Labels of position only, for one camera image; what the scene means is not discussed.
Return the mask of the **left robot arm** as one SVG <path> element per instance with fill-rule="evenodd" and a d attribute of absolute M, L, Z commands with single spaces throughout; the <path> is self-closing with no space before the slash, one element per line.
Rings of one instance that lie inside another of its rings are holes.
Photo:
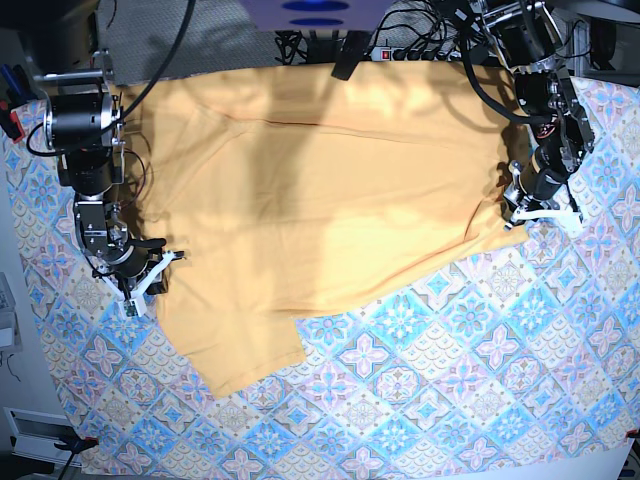
<path fill-rule="evenodd" d="M 503 193 L 506 229 L 527 222 L 553 220 L 566 233 L 578 235 L 584 217 L 574 196 L 561 205 L 559 191 L 592 152 L 595 142 L 588 115 L 575 92 L 560 32 L 542 1 L 472 1 L 461 20 L 459 47 L 472 88 L 496 113 L 527 126 L 534 150 L 525 160 L 512 160 L 511 181 Z M 470 43 L 483 34 L 513 80 L 522 112 L 516 114 L 480 86 L 471 63 Z"/>

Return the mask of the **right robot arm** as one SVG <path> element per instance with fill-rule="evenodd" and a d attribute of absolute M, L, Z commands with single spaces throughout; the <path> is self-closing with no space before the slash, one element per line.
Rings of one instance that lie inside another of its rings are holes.
<path fill-rule="evenodd" d="M 136 237 L 124 222 L 119 188 L 125 182 L 124 109 L 113 95 L 113 62 L 97 50 L 87 68 L 35 75 L 47 98 L 42 124 L 46 150 L 58 177 L 74 191 L 79 247 L 95 277 L 111 280 L 126 301 L 168 290 L 165 271 L 183 258 L 163 238 Z"/>

